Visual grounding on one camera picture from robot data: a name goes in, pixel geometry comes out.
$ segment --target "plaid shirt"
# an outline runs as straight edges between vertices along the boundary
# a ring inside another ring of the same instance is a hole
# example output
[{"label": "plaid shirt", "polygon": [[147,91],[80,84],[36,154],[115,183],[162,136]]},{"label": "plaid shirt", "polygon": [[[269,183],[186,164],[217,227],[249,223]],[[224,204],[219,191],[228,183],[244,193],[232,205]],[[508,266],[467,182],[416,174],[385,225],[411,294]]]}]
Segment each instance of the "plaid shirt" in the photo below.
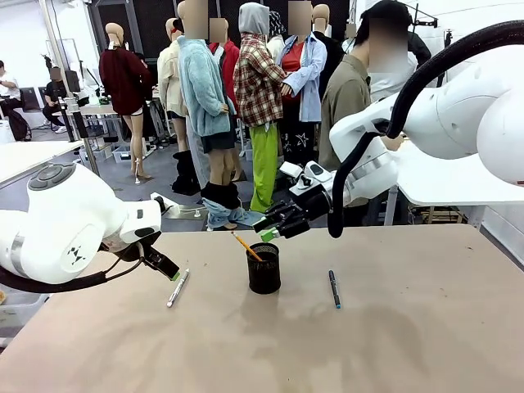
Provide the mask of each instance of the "plaid shirt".
[{"label": "plaid shirt", "polygon": [[264,35],[242,34],[233,81],[238,115],[248,127],[283,117],[280,89],[285,78],[265,46]]}]

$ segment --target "teal fleece jacket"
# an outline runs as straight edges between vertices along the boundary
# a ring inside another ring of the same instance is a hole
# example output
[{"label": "teal fleece jacket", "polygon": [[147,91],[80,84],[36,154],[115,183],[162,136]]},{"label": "teal fleece jacket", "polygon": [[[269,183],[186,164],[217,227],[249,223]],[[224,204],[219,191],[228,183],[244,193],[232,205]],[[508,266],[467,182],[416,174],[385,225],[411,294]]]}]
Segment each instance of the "teal fleece jacket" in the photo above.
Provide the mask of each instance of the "teal fleece jacket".
[{"label": "teal fleece jacket", "polygon": [[[229,114],[222,113],[226,103],[220,69],[203,39],[181,35],[178,73],[183,99],[191,125],[199,137],[208,137],[230,130]],[[228,102],[230,113],[234,113]]]}]

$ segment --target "black backpack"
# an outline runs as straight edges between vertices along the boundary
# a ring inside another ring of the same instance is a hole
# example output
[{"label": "black backpack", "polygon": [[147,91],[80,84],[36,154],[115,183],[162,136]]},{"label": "black backpack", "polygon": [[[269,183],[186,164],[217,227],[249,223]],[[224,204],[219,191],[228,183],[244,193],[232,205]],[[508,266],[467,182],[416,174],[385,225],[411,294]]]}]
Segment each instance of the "black backpack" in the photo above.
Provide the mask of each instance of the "black backpack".
[{"label": "black backpack", "polygon": [[22,115],[16,111],[9,111],[9,127],[16,141],[29,142],[33,137],[31,128]]}]

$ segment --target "red jacket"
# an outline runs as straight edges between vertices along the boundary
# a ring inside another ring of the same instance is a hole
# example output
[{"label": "red jacket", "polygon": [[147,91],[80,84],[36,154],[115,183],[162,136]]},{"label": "red jacket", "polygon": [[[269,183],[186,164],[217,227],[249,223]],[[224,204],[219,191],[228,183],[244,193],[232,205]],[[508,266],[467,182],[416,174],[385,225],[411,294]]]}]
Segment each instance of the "red jacket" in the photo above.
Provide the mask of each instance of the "red jacket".
[{"label": "red jacket", "polygon": [[[219,43],[211,43],[211,53],[215,54],[216,49],[219,47]],[[233,71],[235,71],[235,65],[237,64],[240,50],[235,46],[233,41],[230,39],[224,45],[224,61],[222,62],[222,76],[224,77],[224,84],[226,86],[226,93],[228,97],[233,101],[235,110],[238,113],[237,100],[235,99],[235,92],[233,91]]]},{"label": "red jacket", "polygon": [[123,48],[105,51],[100,56],[99,70],[116,113],[131,115],[142,108],[151,94],[153,78],[137,55]]}]

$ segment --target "black mesh cup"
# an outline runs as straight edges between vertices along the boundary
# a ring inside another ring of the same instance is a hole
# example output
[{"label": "black mesh cup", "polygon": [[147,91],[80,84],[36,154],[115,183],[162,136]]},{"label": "black mesh cup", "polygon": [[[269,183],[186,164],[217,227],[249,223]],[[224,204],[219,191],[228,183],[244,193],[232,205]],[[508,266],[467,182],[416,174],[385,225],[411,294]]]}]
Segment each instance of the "black mesh cup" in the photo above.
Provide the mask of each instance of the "black mesh cup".
[{"label": "black mesh cup", "polygon": [[260,295],[278,291],[280,288],[278,247],[269,243],[257,243],[251,246],[251,249],[263,262],[259,262],[249,251],[246,251],[249,288]]}]

